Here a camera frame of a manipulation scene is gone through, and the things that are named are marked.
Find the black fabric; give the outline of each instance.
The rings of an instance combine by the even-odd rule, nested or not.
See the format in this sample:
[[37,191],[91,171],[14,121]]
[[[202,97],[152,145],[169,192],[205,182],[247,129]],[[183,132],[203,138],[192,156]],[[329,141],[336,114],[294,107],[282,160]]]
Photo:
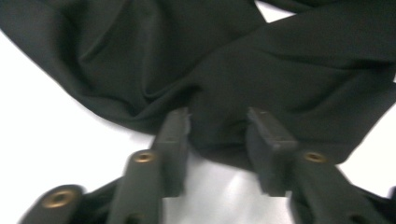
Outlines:
[[122,126],[156,133],[188,106],[195,148],[251,169],[255,106],[300,148],[343,161],[396,100],[396,1],[268,2],[300,13],[266,23],[247,0],[0,0],[0,28]]

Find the white surface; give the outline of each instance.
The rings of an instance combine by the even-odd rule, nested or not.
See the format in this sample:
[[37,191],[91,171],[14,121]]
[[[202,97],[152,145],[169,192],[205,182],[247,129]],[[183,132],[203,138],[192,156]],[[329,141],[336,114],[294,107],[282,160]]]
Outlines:
[[[152,140],[85,109],[2,33],[0,104],[0,223],[17,223],[59,185],[103,186]],[[396,186],[395,131],[393,107],[341,165],[353,183],[383,196]],[[165,200],[167,224],[290,223],[285,199],[262,196],[253,174],[198,157],[190,167],[185,197]]]

